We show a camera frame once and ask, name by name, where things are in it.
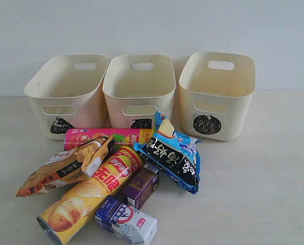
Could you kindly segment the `pink Lays chips can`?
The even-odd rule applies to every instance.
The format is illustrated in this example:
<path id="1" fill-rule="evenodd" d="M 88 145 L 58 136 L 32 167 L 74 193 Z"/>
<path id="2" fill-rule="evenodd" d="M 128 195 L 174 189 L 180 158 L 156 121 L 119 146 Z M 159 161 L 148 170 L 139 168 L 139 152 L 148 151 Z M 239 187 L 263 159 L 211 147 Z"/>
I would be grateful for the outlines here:
<path id="1" fill-rule="evenodd" d="M 94 138 L 112 135 L 113 151 L 122 146 L 134 147 L 134 143 L 147 143 L 155 133 L 154 129 L 121 129 L 121 128 L 78 128 L 69 129 L 65 134 L 64 148 L 70 150 Z"/>

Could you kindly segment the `cream bin triangle mark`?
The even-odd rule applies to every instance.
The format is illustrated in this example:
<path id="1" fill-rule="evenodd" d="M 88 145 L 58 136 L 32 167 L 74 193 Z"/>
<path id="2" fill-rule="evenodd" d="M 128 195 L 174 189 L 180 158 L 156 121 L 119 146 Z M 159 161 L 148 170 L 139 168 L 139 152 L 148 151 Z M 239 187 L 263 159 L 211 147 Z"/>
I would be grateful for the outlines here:
<path id="1" fill-rule="evenodd" d="M 107 117 L 102 87 L 109 60 L 68 54 L 49 59 L 24 87 L 45 137 L 64 140 L 71 128 L 101 128 Z"/>

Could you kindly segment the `orange snack bag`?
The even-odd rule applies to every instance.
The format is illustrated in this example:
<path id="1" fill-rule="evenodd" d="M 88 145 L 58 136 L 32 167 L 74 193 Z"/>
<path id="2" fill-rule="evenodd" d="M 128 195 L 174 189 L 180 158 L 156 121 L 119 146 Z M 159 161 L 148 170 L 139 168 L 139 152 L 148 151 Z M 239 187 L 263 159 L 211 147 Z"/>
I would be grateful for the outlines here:
<path id="1" fill-rule="evenodd" d="M 113 136 L 107 135 L 57 153 L 28 176 L 15 196 L 47 194 L 59 187 L 88 180 L 110 154 L 113 145 Z"/>

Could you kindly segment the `purple drink carton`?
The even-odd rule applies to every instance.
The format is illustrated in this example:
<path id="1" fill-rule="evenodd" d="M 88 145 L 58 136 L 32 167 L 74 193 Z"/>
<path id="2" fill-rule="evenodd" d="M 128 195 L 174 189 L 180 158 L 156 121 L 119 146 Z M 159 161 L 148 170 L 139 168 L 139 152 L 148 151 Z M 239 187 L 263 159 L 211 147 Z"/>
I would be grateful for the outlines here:
<path id="1" fill-rule="evenodd" d="M 122 201 L 136 209 L 141 209 L 158 185 L 159 169 L 146 163 L 122 190 Z"/>

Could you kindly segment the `blue white milk carton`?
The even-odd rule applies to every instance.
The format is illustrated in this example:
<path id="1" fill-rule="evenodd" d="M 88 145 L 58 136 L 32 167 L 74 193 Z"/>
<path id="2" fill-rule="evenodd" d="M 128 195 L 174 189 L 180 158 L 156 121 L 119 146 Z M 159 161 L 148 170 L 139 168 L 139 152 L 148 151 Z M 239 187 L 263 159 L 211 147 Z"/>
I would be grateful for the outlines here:
<path id="1" fill-rule="evenodd" d="M 150 244 L 157 219 L 109 195 L 95 212 L 97 224 L 127 244 Z"/>

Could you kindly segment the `blue black snack bag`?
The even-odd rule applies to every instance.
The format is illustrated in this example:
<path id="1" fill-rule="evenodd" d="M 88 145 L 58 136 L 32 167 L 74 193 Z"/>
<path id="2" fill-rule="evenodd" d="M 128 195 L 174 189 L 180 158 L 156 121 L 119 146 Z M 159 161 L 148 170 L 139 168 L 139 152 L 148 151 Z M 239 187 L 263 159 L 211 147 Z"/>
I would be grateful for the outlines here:
<path id="1" fill-rule="evenodd" d="M 169 176 L 184 190 L 196 194 L 200 181 L 199 139 L 175 131 L 170 119 L 155 113 L 155 133 L 147 143 L 135 143 L 134 150 L 149 164 Z"/>

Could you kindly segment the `cream bin square mark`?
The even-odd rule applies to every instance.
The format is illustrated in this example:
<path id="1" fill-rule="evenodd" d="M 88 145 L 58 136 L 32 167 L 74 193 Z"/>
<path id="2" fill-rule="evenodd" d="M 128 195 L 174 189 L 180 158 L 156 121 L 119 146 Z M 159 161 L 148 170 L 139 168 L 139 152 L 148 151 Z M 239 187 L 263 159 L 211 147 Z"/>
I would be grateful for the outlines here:
<path id="1" fill-rule="evenodd" d="M 154 129 L 158 111 L 172 118 L 175 89 L 169 57 L 149 54 L 113 58 L 103 82 L 111 126 Z"/>

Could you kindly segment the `cream bin circle mark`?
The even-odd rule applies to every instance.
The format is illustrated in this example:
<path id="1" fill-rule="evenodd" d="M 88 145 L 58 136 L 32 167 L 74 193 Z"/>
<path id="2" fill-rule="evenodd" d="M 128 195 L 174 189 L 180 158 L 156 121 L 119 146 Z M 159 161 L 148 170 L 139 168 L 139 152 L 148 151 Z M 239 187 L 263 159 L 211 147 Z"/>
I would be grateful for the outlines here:
<path id="1" fill-rule="evenodd" d="M 255 63 L 244 55 L 192 54 L 179 78 L 182 129 L 219 141 L 242 131 L 255 91 Z"/>

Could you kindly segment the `yellow Lays chips can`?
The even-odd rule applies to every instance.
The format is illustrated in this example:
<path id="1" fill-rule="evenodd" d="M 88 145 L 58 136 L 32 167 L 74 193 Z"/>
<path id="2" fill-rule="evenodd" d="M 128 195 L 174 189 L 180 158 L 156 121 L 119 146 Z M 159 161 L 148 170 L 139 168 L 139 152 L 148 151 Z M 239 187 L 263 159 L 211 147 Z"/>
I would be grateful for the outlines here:
<path id="1" fill-rule="evenodd" d="M 116 195 L 143 166 L 138 153 L 122 146 L 88 180 L 81 181 L 37 217 L 53 244 L 67 244 L 94 216 L 108 195 Z"/>

